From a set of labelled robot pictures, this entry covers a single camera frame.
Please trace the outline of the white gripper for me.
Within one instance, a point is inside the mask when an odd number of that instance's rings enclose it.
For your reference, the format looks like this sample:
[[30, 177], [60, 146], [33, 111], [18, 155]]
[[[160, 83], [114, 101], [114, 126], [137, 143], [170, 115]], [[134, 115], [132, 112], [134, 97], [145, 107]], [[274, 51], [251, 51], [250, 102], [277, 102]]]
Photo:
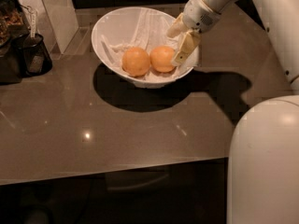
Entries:
[[184, 64], [200, 44], [199, 33], [209, 31], [220, 18], [221, 15], [203, 0], [189, 0], [183, 14], [177, 16], [166, 32], [170, 38], [178, 36], [178, 47], [175, 49], [172, 64], [174, 66]]

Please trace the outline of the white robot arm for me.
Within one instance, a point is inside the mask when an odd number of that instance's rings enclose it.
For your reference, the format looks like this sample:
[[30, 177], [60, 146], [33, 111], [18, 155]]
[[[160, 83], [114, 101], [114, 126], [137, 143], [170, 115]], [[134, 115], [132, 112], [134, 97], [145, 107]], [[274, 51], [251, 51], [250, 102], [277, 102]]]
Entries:
[[[181, 65], [237, 0], [189, 0], [167, 34]], [[282, 69], [299, 90], [299, 0], [252, 0]], [[238, 122], [227, 177], [227, 224], [299, 224], [299, 94], [261, 102]]]

